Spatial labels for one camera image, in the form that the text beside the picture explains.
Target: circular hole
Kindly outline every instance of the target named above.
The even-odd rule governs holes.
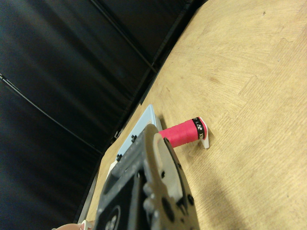
[[[172,207],[171,207],[169,201],[165,197],[162,197],[162,206],[163,206],[164,212],[166,213],[169,220],[171,222],[174,222],[175,221],[175,214],[172,210]]]

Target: black cable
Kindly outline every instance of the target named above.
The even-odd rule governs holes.
[[[135,52],[143,59],[143,61],[152,69],[154,73],[157,73],[157,70],[149,63],[149,61],[144,57],[144,55],[137,49],[137,47],[133,44],[132,41],[125,35],[123,30],[119,27],[119,25],[115,22],[114,19],[112,19],[108,13],[107,10],[96,0],[90,0],[93,5],[101,12],[105,18],[112,24],[112,26],[119,32],[119,34],[126,40],[126,42],[134,49]]]
[[[92,149],[94,149],[96,152],[98,152],[101,155],[104,155],[103,152],[101,152],[100,150],[96,149],[95,146],[91,145],[90,143],[88,143],[87,141],[83,140],[81,137],[79,137],[78,135],[76,135],[75,133],[73,133],[72,131],[70,131],[68,128],[66,128],[64,125],[62,125],[60,122],[58,122],[57,120],[55,120],[53,117],[51,117],[50,115],[48,115],[44,110],[42,110],[41,108],[39,108],[34,102],[32,102],[29,98],[27,98],[16,86],[14,86],[13,83],[11,83],[6,77],[4,77],[1,73],[0,73],[0,80],[2,80],[4,83],[6,83],[9,87],[11,87],[16,93],[18,93],[20,96],[22,96],[24,99],[26,99],[31,105],[33,105],[36,109],[38,109],[40,112],[42,112],[45,116],[47,116],[49,119],[51,119],[53,122],[55,122],[57,125],[61,126],[63,129],[65,129],[67,132],[69,132],[70,134],[72,134],[74,137],[76,137],[78,140],[82,141],[84,144],[86,144],[87,146],[91,147]]]

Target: bolt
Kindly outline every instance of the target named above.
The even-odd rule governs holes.
[[[188,201],[191,205],[194,205],[194,198],[190,194],[188,195]]]

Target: pink thread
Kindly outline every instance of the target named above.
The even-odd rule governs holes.
[[[205,139],[207,136],[207,129],[202,120],[201,123],[204,127]],[[197,128],[192,119],[177,126],[162,130],[159,133],[162,135],[162,138],[166,137],[169,140],[173,148],[198,140]]]

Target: wooden surface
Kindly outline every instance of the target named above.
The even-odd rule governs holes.
[[[144,104],[102,160],[109,164],[148,104],[164,128],[196,116],[210,148],[175,148],[202,230],[307,230],[307,2],[209,0]]]

